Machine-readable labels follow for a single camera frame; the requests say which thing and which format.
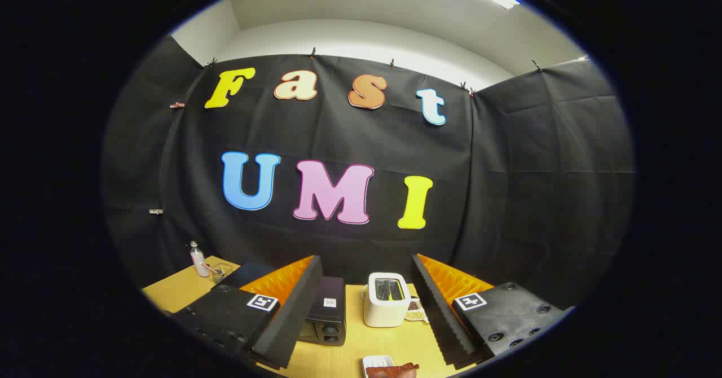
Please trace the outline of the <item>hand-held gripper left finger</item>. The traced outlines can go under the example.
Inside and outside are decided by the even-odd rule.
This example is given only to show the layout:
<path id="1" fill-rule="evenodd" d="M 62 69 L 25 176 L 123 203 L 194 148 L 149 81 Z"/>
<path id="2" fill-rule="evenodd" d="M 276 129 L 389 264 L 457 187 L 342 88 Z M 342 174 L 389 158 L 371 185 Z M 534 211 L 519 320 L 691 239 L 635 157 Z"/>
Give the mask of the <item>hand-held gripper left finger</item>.
<path id="1" fill-rule="evenodd" d="M 278 370 L 289 364 L 321 278 L 317 255 L 279 269 L 246 262 L 169 316 L 229 358 Z"/>

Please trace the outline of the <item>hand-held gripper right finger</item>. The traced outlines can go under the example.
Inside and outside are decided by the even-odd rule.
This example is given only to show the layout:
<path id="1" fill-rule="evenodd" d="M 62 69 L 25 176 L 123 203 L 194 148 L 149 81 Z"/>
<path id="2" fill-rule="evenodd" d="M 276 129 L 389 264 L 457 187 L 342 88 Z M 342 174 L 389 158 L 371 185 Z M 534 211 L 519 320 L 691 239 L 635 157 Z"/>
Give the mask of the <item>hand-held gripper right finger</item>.
<path id="1" fill-rule="evenodd" d="M 494 286 L 422 254 L 412 256 L 412 272 L 444 362 L 453 367 L 500 357 L 570 312 L 518 283 Z"/>

